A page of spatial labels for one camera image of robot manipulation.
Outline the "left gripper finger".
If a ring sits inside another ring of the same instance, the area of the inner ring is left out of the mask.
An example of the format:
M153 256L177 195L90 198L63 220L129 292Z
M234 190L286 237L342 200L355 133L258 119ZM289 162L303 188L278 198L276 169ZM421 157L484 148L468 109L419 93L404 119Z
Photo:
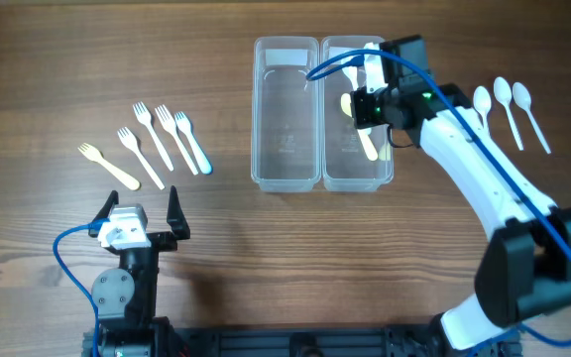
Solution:
M174 185L170 188L167 224L171 228L171 233L175 240L188 240L190 238L190 228L181 209L177 190Z
M88 236L97 237L99 235L101 225L103 222L107 221L111 209L118 203L118 192L112 190L105 201L104 205L98 211L93 220L88 224Z

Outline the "yellow plastic spoon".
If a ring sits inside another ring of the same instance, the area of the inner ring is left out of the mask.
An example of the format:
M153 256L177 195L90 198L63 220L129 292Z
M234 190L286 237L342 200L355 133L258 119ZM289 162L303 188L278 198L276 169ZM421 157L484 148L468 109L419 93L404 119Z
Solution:
M343 93L340 97L341 110L349 117L352 117L351 108L351 96L349 93ZM365 152L367 159L374 162L378 159L378 151L376 150L370 136L369 129L358 129L357 134L359 136L361 145Z

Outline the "white plastic spoon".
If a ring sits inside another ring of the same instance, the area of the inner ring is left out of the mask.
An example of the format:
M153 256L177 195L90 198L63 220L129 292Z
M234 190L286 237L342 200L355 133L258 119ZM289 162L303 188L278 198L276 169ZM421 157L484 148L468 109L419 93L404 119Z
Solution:
M473 105L481 117L483 130L487 134L490 134L488 116L492 109L492 99L485 86L478 86L475 89L473 94Z
M343 73L346 75L346 77L349 79L351 86L352 86L352 90L356 91L359 89L359 83L358 83L358 69L355 66L344 66L342 68Z
M514 96L514 102L515 104L521 108L526 115L528 116L528 119L530 121L530 124L532 126L532 129L534 130L537 139L539 140L543 150L545 151L546 154L551 154L551 149L547 143L547 140L544 136L544 134L542 133L536 119L534 118L532 111L531 111L531 95L528 91L528 89L521 83L521 82L516 82L513 85L513 96Z
M513 100L513 92L509 85L509 83L501 76L498 76L493 84L494 95L497 101L502 104L505 108L506 115L509 121L509 125L511 127L514 141L517 145L517 148L522 151L523 150L523 143L520 137L520 133L516 122L514 120L512 111L511 111L511 103Z

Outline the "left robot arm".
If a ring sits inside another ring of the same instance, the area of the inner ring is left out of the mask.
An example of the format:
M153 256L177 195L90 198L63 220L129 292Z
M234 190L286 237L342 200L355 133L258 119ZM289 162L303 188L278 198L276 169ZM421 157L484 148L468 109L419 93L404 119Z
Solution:
M190 238L176 188L170 188L169 231L146 231L148 218L140 204L121 205L113 190L94 217L100 223L88 235L119 258L114 269L94 281L91 297L98 310L98 326L83 335L83 357L188 356L188 345L170 320L156 316L159 255L174 252Z

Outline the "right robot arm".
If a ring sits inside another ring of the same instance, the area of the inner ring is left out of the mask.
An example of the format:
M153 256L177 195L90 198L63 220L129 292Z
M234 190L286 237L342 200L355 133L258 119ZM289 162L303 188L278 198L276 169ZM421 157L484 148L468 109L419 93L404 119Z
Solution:
M449 174L488 238L473 293L432 320L424 349L512 351L533 318L571 306L571 207L557 206L520 173L457 85L435 82L421 37L366 44L352 63L366 73L351 94L357 127L405 131Z

